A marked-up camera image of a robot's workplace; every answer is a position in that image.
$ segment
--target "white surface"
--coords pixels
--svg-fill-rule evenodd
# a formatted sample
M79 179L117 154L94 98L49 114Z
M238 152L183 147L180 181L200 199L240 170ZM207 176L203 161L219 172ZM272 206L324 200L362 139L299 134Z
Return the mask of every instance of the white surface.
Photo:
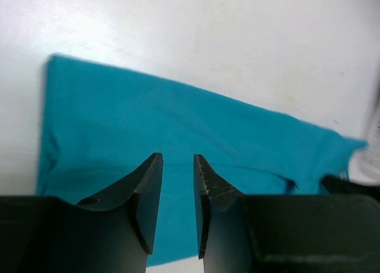
M362 137L377 89L380 0L0 0L0 52L0 194L33 193L41 70L51 53ZM350 171L368 181L357 161Z

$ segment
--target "blue fabric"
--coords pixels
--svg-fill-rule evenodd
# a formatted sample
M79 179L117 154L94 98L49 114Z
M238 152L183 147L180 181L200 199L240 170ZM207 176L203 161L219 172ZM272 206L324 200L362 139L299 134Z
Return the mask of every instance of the blue fabric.
M178 82L53 56L47 64L37 194L76 203L153 152L164 157L154 254L197 254L193 155L245 193L318 193L365 142Z

